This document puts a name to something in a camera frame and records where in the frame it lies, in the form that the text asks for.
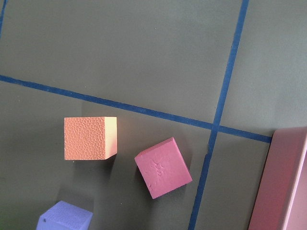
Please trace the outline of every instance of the foam cube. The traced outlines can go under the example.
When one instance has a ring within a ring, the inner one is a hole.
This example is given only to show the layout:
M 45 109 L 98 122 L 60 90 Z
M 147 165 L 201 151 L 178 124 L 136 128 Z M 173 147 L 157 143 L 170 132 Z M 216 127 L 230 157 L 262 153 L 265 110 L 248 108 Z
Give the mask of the foam cube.
M 59 201 L 40 216 L 36 230 L 87 230 L 92 212 Z
M 307 229 L 307 127 L 274 132 L 248 230 Z
M 66 160 L 105 160 L 117 153 L 116 117 L 64 118 Z
M 174 138 L 140 152 L 135 162 L 153 199 L 192 181 Z

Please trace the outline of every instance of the purple foam cube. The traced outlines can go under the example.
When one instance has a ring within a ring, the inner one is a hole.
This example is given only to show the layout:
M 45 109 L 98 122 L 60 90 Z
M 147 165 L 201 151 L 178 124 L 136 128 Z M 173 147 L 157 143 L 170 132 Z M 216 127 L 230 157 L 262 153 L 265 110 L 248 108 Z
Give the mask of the purple foam cube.
M 93 213 L 59 201 L 40 216 L 36 230 L 87 230 Z

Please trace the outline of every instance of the textured foam surface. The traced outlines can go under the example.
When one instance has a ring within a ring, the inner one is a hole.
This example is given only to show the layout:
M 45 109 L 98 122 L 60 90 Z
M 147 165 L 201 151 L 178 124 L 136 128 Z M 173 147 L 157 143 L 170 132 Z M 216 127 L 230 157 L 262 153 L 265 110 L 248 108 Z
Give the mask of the textured foam surface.
M 36 230 L 87 230 L 92 212 L 59 201 L 40 216 Z
M 105 160 L 117 153 L 116 117 L 64 118 L 66 160 Z
M 275 131 L 249 230 L 305 230 L 307 127 Z
M 153 199 L 192 181 L 174 138 L 140 152 L 135 162 Z

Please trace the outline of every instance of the orange foam cube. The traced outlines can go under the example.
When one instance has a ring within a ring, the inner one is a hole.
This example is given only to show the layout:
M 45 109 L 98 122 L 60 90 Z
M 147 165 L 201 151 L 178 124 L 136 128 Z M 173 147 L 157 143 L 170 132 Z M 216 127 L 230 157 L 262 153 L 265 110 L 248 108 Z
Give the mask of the orange foam cube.
M 105 160 L 117 153 L 116 117 L 64 118 L 64 158 Z

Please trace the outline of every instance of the pink foam cube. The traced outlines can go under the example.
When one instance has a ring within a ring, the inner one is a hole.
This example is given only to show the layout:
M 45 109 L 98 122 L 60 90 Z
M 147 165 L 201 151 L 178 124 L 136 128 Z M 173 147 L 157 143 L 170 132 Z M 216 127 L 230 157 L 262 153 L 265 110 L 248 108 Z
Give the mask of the pink foam cube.
M 248 230 L 307 229 L 307 127 L 274 132 Z
M 153 199 L 192 181 L 174 138 L 140 152 L 135 162 Z

